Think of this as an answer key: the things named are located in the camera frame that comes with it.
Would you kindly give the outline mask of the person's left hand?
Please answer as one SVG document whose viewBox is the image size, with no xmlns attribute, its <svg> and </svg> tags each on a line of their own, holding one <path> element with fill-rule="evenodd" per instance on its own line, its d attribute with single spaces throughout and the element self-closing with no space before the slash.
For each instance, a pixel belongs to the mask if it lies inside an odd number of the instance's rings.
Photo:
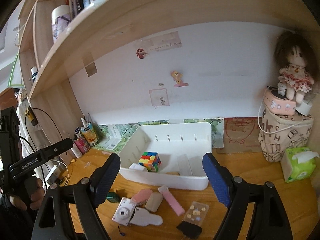
<svg viewBox="0 0 320 240">
<path fill-rule="evenodd" d="M 28 192 L 24 194 L 21 198 L 20 196 L 10 195 L 9 202 L 13 207 L 16 207 L 22 211 L 26 211 L 27 209 L 38 210 L 42 204 L 44 199 L 44 188 L 43 182 L 40 178 L 37 178 L 33 181 L 34 188 L 32 193 Z"/>
</svg>

